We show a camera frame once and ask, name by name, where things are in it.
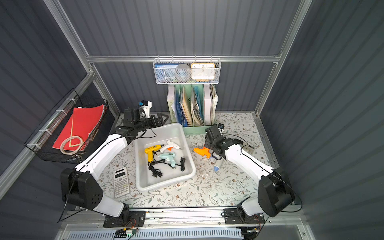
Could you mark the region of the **orange glue gun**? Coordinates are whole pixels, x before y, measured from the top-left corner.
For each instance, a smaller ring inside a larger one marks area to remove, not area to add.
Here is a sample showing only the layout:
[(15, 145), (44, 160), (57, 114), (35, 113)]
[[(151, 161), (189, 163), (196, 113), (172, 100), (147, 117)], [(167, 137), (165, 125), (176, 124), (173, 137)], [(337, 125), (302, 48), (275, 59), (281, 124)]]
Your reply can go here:
[(194, 152), (197, 153), (198, 155), (205, 157), (207, 159), (211, 158), (211, 152), (210, 149), (203, 147), (202, 149), (200, 148), (194, 148)]

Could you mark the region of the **white orange-trigger glue gun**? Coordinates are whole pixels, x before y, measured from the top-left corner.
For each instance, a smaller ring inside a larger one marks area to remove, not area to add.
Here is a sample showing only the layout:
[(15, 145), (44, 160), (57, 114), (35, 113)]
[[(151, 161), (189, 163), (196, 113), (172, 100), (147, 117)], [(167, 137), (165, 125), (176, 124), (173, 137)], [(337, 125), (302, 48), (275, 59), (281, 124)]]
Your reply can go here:
[(167, 140), (167, 144), (160, 149), (160, 153), (164, 153), (166, 150), (171, 151), (172, 149), (181, 150), (182, 148), (178, 144)]

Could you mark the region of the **yellow glue gun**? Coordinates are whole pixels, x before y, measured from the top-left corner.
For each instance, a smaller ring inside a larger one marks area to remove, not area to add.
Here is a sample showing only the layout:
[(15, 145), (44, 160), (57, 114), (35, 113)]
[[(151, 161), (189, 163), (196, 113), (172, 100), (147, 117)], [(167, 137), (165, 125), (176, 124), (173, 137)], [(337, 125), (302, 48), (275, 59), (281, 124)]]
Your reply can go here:
[(154, 152), (160, 150), (164, 145), (155, 145), (145, 149), (145, 153), (148, 155), (148, 164), (154, 160)]

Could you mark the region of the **mint green glue gun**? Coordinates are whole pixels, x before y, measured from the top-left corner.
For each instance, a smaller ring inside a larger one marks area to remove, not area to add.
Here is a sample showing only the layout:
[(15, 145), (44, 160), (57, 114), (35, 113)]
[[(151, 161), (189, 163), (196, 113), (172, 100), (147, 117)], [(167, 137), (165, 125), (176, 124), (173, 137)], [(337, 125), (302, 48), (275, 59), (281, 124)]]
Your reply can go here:
[(158, 157), (162, 160), (165, 160), (166, 162), (170, 162), (171, 167), (174, 168), (176, 166), (176, 161), (175, 161), (176, 153), (174, 152), (162, 153), (162, 154), (159, 154)]

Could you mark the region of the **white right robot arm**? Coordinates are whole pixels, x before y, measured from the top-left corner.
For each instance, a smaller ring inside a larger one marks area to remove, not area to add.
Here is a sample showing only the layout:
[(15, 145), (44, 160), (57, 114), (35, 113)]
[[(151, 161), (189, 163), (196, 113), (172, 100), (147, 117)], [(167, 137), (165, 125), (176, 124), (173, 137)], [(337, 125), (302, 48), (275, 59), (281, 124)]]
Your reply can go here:
[(257, 196), (248, 197), (237, 205), (242, 217), (264, 213), (275, 217), (295, 201), (288, 174), (279, 167), (268, 166), (246, 152), (244, 140), (227, 138), (217, 124), (205, 130), (205, 147), (224, 160), (243, 170), (254, 182), (258, 183)]

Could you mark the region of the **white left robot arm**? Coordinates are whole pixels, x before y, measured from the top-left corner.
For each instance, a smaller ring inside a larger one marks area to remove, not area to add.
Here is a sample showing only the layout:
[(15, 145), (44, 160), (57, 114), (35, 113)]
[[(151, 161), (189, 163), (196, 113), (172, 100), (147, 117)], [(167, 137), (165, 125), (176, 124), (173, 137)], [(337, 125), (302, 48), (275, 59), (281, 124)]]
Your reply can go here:
[(61, 173), (62, 200), (65, 204), (81, 207), (113, 218), (128, 214), (128, 206), (104, 194), (98, 184), (103, 170), (113, 158), (132, 141), (143, 138), (146, 131), (161, 127), (168, 115), (151, 115), (143, 109), (126, 109), (122, 125), (117, 126), (87, 159)]

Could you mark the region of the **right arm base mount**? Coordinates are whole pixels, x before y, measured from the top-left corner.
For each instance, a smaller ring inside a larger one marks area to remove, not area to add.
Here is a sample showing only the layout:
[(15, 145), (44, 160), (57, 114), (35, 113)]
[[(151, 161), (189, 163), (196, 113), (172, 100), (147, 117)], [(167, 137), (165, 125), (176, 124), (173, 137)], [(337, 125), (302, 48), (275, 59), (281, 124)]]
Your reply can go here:
[(265, 218), (262, 213), (247, 215), (243, 210), (226, 208), (221, 213), (222, 218), (224, 218), (227, 225), (237, 225), (237, 224), (264, 224)]

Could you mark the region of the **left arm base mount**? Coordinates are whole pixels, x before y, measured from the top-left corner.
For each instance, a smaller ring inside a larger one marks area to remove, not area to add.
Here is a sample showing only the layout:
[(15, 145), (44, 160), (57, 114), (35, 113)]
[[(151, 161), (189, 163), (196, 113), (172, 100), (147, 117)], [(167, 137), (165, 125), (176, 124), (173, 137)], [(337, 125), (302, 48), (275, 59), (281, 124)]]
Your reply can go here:
[(119, 217), (106, 216), (104, 228), (139, 228), (144, 226), (146, 211), (125, 211)]

